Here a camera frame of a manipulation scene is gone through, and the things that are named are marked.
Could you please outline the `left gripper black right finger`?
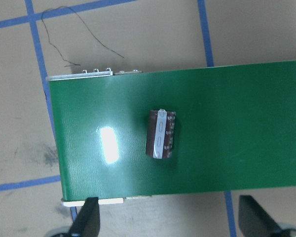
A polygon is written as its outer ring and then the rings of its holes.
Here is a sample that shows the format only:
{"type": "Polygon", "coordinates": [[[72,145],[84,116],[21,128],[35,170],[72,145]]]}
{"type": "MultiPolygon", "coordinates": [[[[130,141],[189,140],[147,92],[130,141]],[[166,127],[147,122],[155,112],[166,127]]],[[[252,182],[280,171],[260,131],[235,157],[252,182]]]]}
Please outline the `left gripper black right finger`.
{"type": "Polygon", "coordinates": [[[282,237],[282,229],[250,195],[239,197],[238,225],[245,237],[282,237]]]}

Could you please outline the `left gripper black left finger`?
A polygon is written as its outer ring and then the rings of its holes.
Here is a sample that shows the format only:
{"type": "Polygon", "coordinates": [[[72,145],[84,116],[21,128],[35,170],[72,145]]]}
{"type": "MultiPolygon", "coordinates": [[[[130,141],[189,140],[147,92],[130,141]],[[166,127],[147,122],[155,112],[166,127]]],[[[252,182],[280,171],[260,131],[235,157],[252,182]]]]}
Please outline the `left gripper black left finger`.
{"type": "Polygon", "coordinates": [[[89,197],[86,199],[75,221],[73,222],[68,236],[70,237],[97,237],[100,232],[99,199],[89,197]]]}

